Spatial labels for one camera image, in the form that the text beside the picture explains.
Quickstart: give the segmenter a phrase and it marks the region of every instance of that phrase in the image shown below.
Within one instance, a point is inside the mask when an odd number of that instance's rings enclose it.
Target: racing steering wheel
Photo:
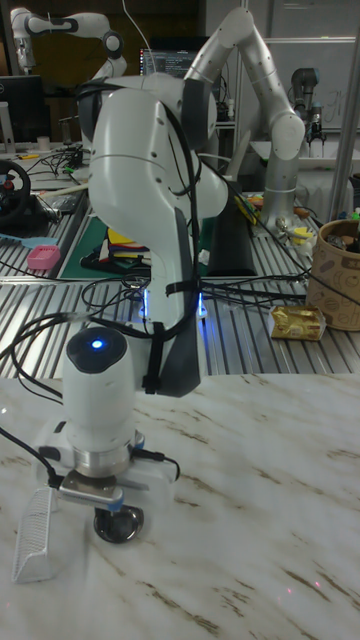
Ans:
[[[15,188],[14,178],[16,173],[22,181],[20,188]],[[23,213],[28,205],[31,182],[26,171],[9,160],[0,160],[0,176],[6,176],[6,180],[0,184],[0,228],[12,224]]]

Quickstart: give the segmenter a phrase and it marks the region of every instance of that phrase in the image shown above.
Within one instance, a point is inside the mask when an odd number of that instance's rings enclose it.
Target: computer monitor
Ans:
[[[50,108],[45,105],[40,76],[0,76],[0,102],[9,105],[15,142],[50,137]]]
[[[183,78],[195,60],[198,50],[187,49],[151,49],[157,72],[168,73],[175,78]],[[148,76],[154,73],[151,55],[148,49],[140,49],[140,75]],[[215,100],[220,99],[220,76],[212,86]]]

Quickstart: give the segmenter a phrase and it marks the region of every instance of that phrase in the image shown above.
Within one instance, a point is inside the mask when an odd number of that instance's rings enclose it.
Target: yellow snack package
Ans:
[[[268,329],[271,338],[283,340],[321,340],[326,321],[318,307],[273,307]]]

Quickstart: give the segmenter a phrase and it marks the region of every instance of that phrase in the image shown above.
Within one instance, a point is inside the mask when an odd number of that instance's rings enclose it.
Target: blue led light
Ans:
[[[197,315],[198,315],[198,318],[206,318],[207,316],[207,309],[203,303],[202,293],[199,293]]]
[[[149,292],[147,289],[143,292],[143,304],[139,311],[140,318],[148,318],[149,317]]]
[[[98,351],[99,349],[101,349],[101,347],[104,346],[104,342],[102,340],[93,340],[91,346],[93,349],[95,349],[95,351]]]

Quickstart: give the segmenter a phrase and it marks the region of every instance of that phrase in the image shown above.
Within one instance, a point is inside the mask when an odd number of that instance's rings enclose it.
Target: pink object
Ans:
[[[29,269],[51,269],[60,260],[60,249],[55,245],[39,244],[27,256]]]

